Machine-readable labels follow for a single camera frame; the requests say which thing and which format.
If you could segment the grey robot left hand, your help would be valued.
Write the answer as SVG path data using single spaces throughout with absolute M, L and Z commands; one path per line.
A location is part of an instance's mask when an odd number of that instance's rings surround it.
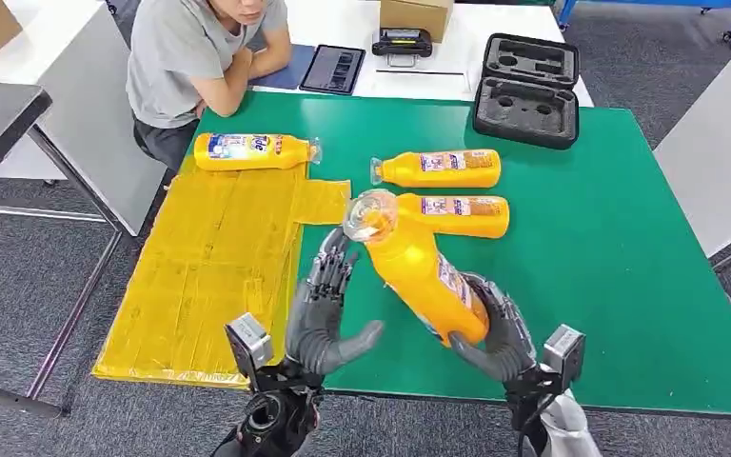
M 334 228 L 321 243 L 290 306 L 286 327 L 286 356 L 304 371 L 328 375 L 375 347 L 385 323 L 369 321 L 354 336 L 340 333 L 345 294 L 357 262 L 348 253 L 349 238 Z

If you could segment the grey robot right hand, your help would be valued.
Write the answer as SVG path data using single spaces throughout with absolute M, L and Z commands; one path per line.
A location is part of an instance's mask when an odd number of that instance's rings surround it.
M 519 308 L 493 281 L 470 272 L 464 278 L 484 303 L 489 330 L 484 348 L 470 344 L 458 331 L 448 333 L 450 347 L 495 381 L 517 380 L 536 365 L 536 350 Z

